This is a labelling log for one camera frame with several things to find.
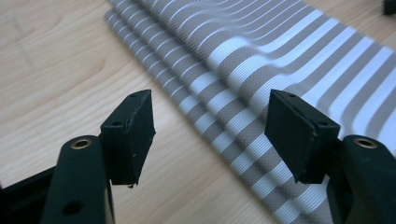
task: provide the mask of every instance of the light wood surface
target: light wood surface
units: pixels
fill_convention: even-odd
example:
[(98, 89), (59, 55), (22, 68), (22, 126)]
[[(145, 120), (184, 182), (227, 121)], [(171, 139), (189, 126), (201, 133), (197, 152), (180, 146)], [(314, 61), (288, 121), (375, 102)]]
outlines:
[[(310, 0), (396, 49), (378, 0)], [(262, 206), (109, 30), (105, 1), (0, 0), (0, 183), (55, 165), (67, 140), (99, 134), (122, 99), (152, 89), (157, 131), (140, 184), (114, 187), (118, 223), (271, 223)]]

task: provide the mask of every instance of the fabric fold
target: fabric fold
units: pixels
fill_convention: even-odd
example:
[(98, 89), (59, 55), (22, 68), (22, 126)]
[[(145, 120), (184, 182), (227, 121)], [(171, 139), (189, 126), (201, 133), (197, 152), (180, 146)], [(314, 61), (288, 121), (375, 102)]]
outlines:
[(342, 124), (340, 137), (375, 136), (395, 154), (395, 54), (306, 3), (110, 4), (120, 40), (282, 223), (331, 216), (327, 179), (295, 184), (263, 134), (269, 90), (302, 96)]

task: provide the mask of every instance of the gray and white striped fabric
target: gray and white striped fabric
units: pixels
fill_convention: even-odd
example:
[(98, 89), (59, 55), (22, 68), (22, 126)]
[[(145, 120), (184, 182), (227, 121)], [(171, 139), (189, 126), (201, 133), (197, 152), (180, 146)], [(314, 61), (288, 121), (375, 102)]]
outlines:
[(296, 0), (111, 0), (114, 32), (282, 223), (328, 223), (265, 137), (271, 89), (396, 154), (396, 55)]

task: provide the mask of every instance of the wood grain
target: wood grain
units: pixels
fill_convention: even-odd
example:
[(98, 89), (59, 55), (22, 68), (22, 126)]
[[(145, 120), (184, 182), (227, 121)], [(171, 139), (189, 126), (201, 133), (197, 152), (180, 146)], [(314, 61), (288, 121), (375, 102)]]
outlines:
[[(377, 0), (307, 1), (396, 48)], [(103, 21), (105, 1), (0, 1), (0, 182), (55, 165), (99, 134), (122, 99), (152, 89), (157, 134), (140, 184), (113, 189), (118, 223), (275, 223)]]

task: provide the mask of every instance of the black object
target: black object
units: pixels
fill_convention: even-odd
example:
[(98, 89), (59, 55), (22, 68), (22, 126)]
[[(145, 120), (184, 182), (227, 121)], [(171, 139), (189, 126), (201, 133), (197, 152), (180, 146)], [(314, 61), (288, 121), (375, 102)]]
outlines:
[(265, 134), (296, 181), (327, 187), (334, 223), (394, 223), (396, 160), (380, 142), (337, 139), (339, 125), (298, 96), (271, 90)]
[(155, 134), (151, 91), (128, 96), (99, 137), (72, 139), (57, 165), (0, 189), (0, 223), (114, 223), (112, 184), (137, 184)]
[(384, 0), (384, 14), (396, 14), (396, 0)]

